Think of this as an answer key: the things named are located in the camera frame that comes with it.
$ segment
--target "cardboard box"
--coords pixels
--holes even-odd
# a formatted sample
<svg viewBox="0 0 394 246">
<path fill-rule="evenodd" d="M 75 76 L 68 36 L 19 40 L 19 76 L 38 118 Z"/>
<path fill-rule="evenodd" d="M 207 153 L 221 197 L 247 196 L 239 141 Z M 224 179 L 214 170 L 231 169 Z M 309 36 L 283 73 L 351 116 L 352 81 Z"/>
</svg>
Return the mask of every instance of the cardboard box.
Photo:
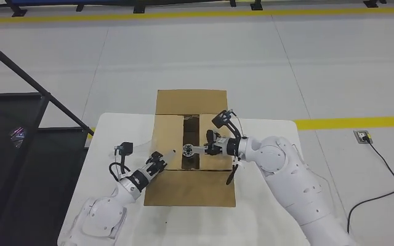
<svg viewBox="0 0 394 246">
<path fill-rule="evenodd" d="M 216 129 L 211 120 L 227 109 L 223 90 L 159 90 L 152 139 L 155 149 L 176 150 L 174 160 L 147 187 L 145 206 L 235 207 L 234 182 L 226 185 L 231 157 L 182 156 L 184 144 L 202 146 L 206 131 Z M 221 135 L 230 136 L 222 127 Z"/>
</svg>

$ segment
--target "wall outlet plate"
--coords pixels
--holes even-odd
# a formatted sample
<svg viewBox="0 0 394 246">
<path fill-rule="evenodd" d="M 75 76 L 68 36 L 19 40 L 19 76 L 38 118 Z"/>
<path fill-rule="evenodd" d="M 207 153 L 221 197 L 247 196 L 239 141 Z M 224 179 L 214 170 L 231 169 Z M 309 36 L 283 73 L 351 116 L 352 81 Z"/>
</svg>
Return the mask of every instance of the wall outlet plate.
<svg viewBox="0 0 394 246">
<path fill-rule="evenodd" d="M 371 143 L 374 143 L 372 141 L 371 135 L 369 134 L 369 132 L 367 130 L 354 130 L 353 133 L 356 136 L 357 142 L 361 143 L 362 145 L 368 144 L 367 141 L 363 141 L 363 136 L 368 136 L 369 137 L 369 141 Z"/>
</svg>

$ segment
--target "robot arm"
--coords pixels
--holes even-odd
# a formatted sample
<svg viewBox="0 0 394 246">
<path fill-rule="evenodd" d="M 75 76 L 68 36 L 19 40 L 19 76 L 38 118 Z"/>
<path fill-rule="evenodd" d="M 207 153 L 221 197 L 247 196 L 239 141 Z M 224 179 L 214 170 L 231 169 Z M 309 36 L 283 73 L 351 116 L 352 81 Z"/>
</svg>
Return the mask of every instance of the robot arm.
<svg viewBox="0 0 394 246">
<path fill-rule="evenodd" d="M 231 114 L 234 114 L 232 110 L 222 111 L 212 122 L 217 128 L 225 125 L 235 137 L 216 135 L 215 141 L 208 141 L 205 146 L 205 154 L 215 149 L 215 153 L 255 162 L 276 200 L 298 222 L 311 245 L 356 245 L 334 218 L 324 201 L 321 185 L 296 148 L 283 137 L 272 136 L 259 141 L 241 136 L 230 122 Z"/>
<path fill-rule="evenodd" d="M 174 156 L 175 151 L 165 156 L 154 152 L 142 168 L 121 176 L 111 196 L 88 199 L 60 246 L 114 245 L 126 219 L 125 206 L 141 196 L 143 189 Z"/>
</svg>

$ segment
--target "box flap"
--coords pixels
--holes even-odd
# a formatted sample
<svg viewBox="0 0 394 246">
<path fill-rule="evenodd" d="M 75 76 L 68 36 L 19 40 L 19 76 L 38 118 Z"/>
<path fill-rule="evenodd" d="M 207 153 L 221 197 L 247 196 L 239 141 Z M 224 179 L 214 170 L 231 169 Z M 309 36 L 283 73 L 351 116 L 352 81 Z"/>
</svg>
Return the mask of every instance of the box flap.
<svg viewBox="0 0 394 246">
<path fill-rule="evenodd" d="M 166 169 L 178 170 L 182 168 L 183 116 L 160 115 L 155 116 L 153 128 L 152 152 L 166 154 L 175 150 L 175 157 L 168 163 Z"/>
<path fill-rule="evenodd" d="M 165 170 L 147 186 L 145 206 L 235 207 L 230 172 Z"/>
<path fill-rule="evenodd" d="M 212 119 L 216 114 L 200 114 L 199 116 L 199 145 L 203 146 L 207 143 L 207 130 L 215 130 L 221 136 L 230 137 L 230 130 L 226 127 L 216 128 L 212 123 Z M 200 170 L 232 170 L 233 164 L 231 156 L 210 156 L 201 154 L 199 157 Z"/>
<path fill-rule="evenodd" d="M 158 90 L 156 114 L 218 114 L 223 109 L 225 90 Z"/>
</svg>

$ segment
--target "gray floor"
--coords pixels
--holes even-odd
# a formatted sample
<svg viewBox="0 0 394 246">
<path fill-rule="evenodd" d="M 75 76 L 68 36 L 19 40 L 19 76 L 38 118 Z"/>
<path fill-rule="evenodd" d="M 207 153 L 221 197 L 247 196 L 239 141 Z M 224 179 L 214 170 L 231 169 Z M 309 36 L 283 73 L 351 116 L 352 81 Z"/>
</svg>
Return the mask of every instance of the gray floor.
<svg viewBox="0 0 394 246">
<path fill-rule="evenodd" d="M 393 40 L 391 15 L 0 25 L 0 49 L 92 127 L 104 112 L 153 114 L 158 89 L 227 90 L 248 118 L 392 116 Z M 0 92 L 33 91 L 3 64 L 0 78 Z M 42 122 L 73 125 L 54 106 Z M 394 189 L 352 130 L 299 132 L 344 226 L 357 202 Z M 394 163 L 394 130 L 367 130 Z M 392 245 L 393 205 L 387 197 L 353 214 L 361 245 Z"/>
</svg>

